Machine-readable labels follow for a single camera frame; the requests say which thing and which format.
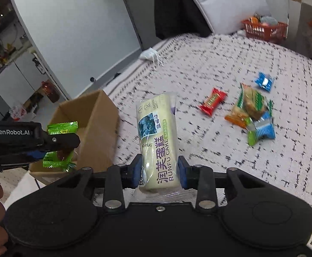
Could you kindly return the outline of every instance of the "baseboard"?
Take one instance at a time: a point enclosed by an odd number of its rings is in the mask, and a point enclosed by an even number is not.
[[[109,68],[104,74],[100,75],[94,83],[89,85],[87,88],[83,90],[77,97],[84,93],[90,93],[98,89],[102,89],[107,82],[111,81],[116,73],[122,73],[126,67],[128,67],[131,63],[138,59],[139,55],[142,53],[142,49],[138,48],[135,51],[131,52],[120,62],[116,63],[114,66]]]

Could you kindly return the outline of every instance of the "black circular cover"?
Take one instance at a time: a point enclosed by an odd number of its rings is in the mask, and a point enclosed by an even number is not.
[[[33,248],[58,248],[92,229],[97,210],[72,189],[57,188],[28,195],[11,205],[4,224],[17,242]]]
[[[312,208],[269,188],[246,189],[224,208],[222,221],[237,239],[261,248],[306,244],[312,234]]]

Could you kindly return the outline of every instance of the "white pillow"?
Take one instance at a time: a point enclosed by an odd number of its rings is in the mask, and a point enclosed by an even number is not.
[[[194,0],[215,34],[232,34],[242,28],[241,21],[258,13],[270,16],[265,0]]]

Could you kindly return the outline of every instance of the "red snack package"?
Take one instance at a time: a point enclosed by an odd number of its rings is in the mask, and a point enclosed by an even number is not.
[[[202,105],[199,105],[198,107],[207,115],[212,116],[213,110],[217,107],[219,103],[221,103],[225,97],[227,96],[227,93],[224,93],[222,91],[219,91],[217,88],[214,88],[212,90],[212,94],[210,97],[208,97]]]

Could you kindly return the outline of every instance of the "white cabinet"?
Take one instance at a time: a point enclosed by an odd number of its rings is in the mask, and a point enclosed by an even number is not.
[[[12,108],[17,102],[24,104],[34,92],[35,90],[15,63],[11,63],[0,73],[0,96],[9,107]]]
[[[29,82],[31,87],[37,91],[42,86],[42,81],[47,81],[48,76],[42,74],[35,63],[32,61],[34,55],[30,54],[28,51],[19,56],[18,59],[14,60],[17,67]]]

